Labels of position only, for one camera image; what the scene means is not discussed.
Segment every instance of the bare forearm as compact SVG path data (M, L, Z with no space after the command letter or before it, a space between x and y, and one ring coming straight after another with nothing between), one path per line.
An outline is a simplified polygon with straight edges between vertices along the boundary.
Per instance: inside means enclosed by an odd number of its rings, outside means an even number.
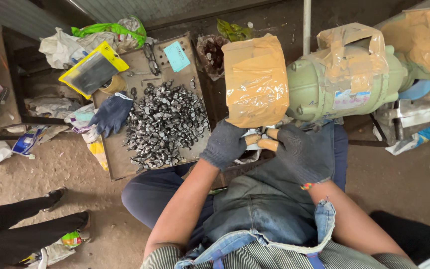
M218 172L218 168L200 159L157 220L147 240L144 258L167 245L185 248Z
M315 204L325 199L336 210L333 238L340 244L368 255L394 253L408 255L353 200L332 181L314 184L308 190Z

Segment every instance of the concrete floor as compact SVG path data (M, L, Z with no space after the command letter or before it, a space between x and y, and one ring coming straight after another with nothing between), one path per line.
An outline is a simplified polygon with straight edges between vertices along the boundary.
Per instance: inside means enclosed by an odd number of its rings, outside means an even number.
M364 1L314 0L313 35L355 21L375 25L418 2L379 0L375 6L368 6ZM257 29L276 27L287 63L301 55L300 0L219 17L240 25L251 21ZM187 30L195 35L216 34L215 19L161 29L149 36L165 39ZM0 205L36 198L62 185L69 187L70 192L66 203L57 210L41 212L19 225L85 209L94 213L94 241L76 248L76 254L52 268L138 268L150 229L133 218L120 201L128 179L111 182L76 134L60 134L53 141L36 146L33 154L35 160L14 155L0 163ZM392 156L382 148L350 146L348 165L346 191L363 209L383 209L430 224L430 141L399 156Z

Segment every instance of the foot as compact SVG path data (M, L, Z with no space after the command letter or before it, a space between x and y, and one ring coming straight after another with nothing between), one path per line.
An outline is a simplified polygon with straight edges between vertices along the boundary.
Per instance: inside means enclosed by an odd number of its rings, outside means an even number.
M67 191L68 191L68 189L66 187L59 187L55 191L50 191L50 192L46 193L44 195L44 197L55 197L56 203L49 208L43 209L43 212L51 212L52 210L54 210L54 208L57 207L57 205L59 204L61 199L66 195Z
M86 226L82 229L77 229L77 232L79 233L79 236L81 237L81 240L85 243L91 242L91 234L90 234L90 228L91 228L91 211L86 210L83 212L87 212L89 214L89 217L87 217L87 223Z

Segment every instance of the gloved hand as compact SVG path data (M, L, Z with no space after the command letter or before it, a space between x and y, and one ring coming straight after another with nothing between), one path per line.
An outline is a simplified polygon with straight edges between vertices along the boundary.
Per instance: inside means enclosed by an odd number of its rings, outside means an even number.
M207 147L200 153L200 158L222 171L225 170L247 149L247 143L242 137L247 130L247 128L238 128L226 122L225 119L221 120L208 139Z
M323 156L326 151L319 149L319 144L314 143L311 135L294 124L286 124L278 130L274 138L279 141L276 158L279 158L300 185L331 179L333 169L326 163L326 158ZM259 145L264 142L263 140L268 139L261 139Z
M132 99L127 97L124 91L117 92L102 102L88 126L97 124L97 134L100 135L105 131L104 137L107 138L112 128L115 134L119 132L120 127L125 124L131 107Z

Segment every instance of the eyeglasses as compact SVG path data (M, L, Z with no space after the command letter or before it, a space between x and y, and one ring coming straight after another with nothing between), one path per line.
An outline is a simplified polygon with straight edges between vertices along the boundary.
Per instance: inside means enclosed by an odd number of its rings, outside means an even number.
M155 61L153 46L151 46L149 43L144 43L142 49L144 50L145 57L149 60L149 68L151 69L151 73L157 76L160 73L160 69L157 65L157 62Z

